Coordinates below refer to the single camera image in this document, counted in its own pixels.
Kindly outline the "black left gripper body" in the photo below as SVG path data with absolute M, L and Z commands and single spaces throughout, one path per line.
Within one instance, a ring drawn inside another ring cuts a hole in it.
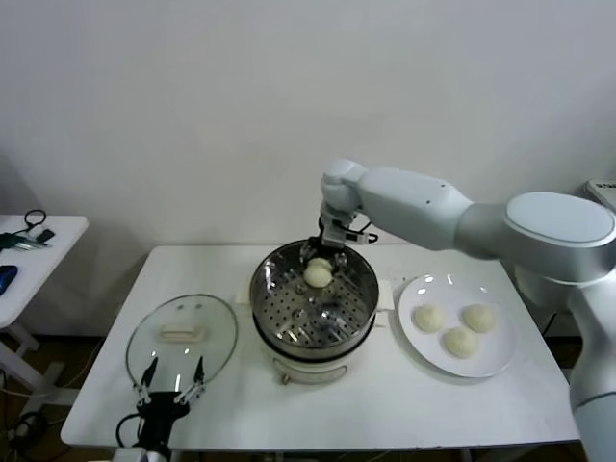
M 190 406 L 178 396 L 178 392 L 154 392 L 149 402 L 138 403 L 137 412 L 142 419 L 139 447 L 148 452 L 171 455 L 168 442 L 173 425 L 190 412 Z

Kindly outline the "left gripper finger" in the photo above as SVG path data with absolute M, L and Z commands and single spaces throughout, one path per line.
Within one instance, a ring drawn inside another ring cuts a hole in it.
M 153 376 L 158 366 L 159 358 L 155 356 L 149 366 L 144 370 L 141 381 L 134 386 L 134 391 L 137 394 L 138 402 L 149 402 L 149 386 L 153 380 Z
M 182 392 L 175 402 L 179 404 L 193 404 L 197 401 L 205 391 L 205 371 L 203 357 L 200 356 L 194 370 L 192 385 Z

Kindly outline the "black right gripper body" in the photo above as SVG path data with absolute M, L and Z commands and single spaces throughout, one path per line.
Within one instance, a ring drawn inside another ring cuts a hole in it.
M 318 220 L 319 234 L 312 236 L 307 240 L 307 259 L 322 258 L 333 260 L 337 253 L 340 253 L 343 246 L 340 243 L 327 243 L 324 240 L 325 226 L 322 218 Z

